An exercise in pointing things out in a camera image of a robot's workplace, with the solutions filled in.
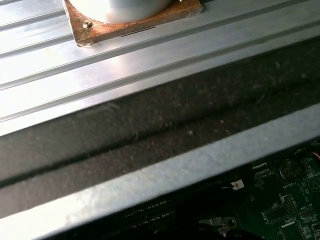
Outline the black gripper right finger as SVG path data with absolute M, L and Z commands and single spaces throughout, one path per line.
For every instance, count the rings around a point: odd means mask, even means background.
M 192 240 L 249 240 L 231 210 L 221 207 L 188 207 L 186 236 Z

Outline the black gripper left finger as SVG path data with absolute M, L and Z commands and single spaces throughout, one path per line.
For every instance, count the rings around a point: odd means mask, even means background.
M 164 240 L 177 240 L 183 236 L 187 216 L 183 209 L 178 209 L 175 212 L 174 223 L 165 229 Z

